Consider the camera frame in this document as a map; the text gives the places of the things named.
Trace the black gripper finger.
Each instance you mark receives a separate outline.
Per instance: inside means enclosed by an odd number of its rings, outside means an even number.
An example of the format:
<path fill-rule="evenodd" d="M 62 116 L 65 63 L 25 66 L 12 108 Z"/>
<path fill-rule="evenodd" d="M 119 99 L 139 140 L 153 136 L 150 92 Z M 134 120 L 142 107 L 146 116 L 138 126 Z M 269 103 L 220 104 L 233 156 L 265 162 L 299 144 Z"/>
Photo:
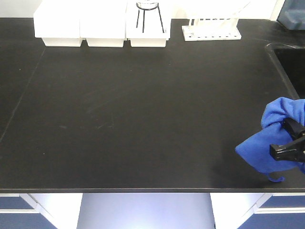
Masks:
<path fill-rule="evenodd" d="M 305 127 L 292 118 L 285 118 L 282 122 L 282 127 L 293 140 L 305 136 Z"/>
<path fill-rule="evenodd" d="M 275 161 L 305 162 L 305 137 L 298 138 L 286 145 L 271 144 L 270 156 Z"/>

